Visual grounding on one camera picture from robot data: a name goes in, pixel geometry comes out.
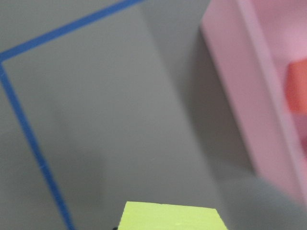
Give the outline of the yellow foam block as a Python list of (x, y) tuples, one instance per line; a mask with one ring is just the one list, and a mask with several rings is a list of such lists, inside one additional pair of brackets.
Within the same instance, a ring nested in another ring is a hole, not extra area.
[(226, 230), (214, 208), (132, 202), (125, 204), (119, 230)]

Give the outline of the orange foam block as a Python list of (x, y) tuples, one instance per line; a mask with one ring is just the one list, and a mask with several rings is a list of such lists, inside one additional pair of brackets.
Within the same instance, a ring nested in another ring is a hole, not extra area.
[(285, 94), (288, 107), (292, 112), (307, 113), (306, 58), (288, 65)]

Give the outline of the pink plastic bin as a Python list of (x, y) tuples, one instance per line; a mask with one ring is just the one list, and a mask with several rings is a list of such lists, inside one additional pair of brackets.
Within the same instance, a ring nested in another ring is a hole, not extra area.
[(258, 175), (302, 205), (307, 160), (252, 0), (212, 0), (201, 31)]

